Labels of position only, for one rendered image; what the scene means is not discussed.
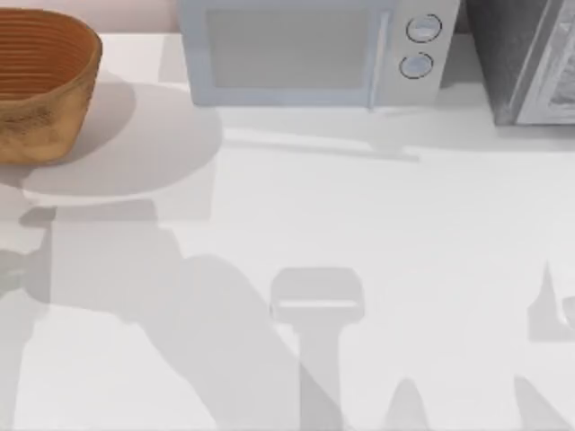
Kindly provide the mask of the pale microwave oven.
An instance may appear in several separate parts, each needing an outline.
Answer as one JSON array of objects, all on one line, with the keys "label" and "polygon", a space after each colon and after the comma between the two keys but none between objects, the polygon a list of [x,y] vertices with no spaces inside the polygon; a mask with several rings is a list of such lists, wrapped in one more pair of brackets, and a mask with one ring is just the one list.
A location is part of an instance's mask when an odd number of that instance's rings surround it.
[{"label": "pale microwave oven", "polygon": [[[376,108],[421,106],[432,103],[441,84],[447,54],[453,38],[461,0],[394,0],[393,15],[386,33]],[[428,43],[414,43],[406,35],[411,18],[435,14],[442,21],[442,32]],[[419,52],[434,59],[433,70],[418,80],[406,79],[399,64],[406,56]]]}]

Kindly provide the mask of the microwave door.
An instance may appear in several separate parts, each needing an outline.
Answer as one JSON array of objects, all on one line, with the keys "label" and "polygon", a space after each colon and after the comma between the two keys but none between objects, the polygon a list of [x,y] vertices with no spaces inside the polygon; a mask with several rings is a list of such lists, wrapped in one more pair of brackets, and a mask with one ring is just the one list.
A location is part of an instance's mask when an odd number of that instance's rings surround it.
[{"label": "microwave door", "polygon": [[394,0],[177,0],[191,96],[203,107],[367,107]]}]

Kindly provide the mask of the brown woven basket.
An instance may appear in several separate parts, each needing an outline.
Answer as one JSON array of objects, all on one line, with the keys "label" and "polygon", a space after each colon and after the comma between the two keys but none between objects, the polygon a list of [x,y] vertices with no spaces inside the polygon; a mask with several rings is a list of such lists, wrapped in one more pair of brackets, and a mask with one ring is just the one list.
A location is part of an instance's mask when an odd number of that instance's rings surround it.
[{"label": "brown woven basket", "polygon": [[42,165],[74,147],[89,110],[102,40],[45,9],[0,7],[0,165]]}]

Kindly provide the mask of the round microwave knob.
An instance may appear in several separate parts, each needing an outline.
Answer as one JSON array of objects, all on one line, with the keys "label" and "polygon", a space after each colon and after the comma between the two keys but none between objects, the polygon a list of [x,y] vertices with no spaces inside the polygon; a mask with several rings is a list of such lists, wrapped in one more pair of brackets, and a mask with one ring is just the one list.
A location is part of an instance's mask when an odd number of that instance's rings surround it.
[{"label": "round microwave knob", "polygon": [[406,25],[406,35],[414,43],[428,43],[442,32],[442,21],[432,13],[411,18]]},{"label": "round microwave knob", "polygon": [[423,52],[404,57],[399,64],[399,71],[403,77],[418,80],[427,76],[434,67],[434,59]]}]

